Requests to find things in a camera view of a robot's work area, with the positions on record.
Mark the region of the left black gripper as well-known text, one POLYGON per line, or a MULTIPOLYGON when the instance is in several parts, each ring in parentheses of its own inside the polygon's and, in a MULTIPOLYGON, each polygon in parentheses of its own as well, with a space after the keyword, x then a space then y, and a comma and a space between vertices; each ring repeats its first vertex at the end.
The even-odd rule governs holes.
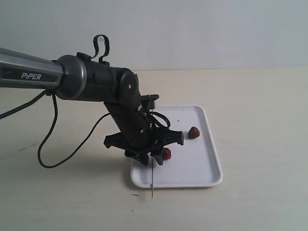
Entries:
POLYGON ((163 165, 163 147, 176 143, 184 144, 182 131, 170 130, 169 119, 154 110, 143 108, 141 102, 137 108, 118 103, 104 103, 120 132, 105 137, 107 148, 116 147, 125 150, 125 156, 144 166, 149 163, 151 153, 158 165, 163 165))

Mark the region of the left black Piper robot arm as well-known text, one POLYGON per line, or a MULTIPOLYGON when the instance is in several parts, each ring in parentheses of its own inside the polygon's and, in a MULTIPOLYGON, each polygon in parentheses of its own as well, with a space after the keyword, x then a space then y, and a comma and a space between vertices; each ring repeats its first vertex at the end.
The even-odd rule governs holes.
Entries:
POLYGON ((127 68, 94 62, 83 53, 55 61, 0 51, 0 85, 4 88, 41 89, 43 95, 71 101, 102 102, 119 128, 105 137, 107 148, 147 165, 153 157, 163 164, 166 145, 184 144, 181 131, 170 130, 170 121, 154 110, 157 94, 141 95, 138 76, 127 68))

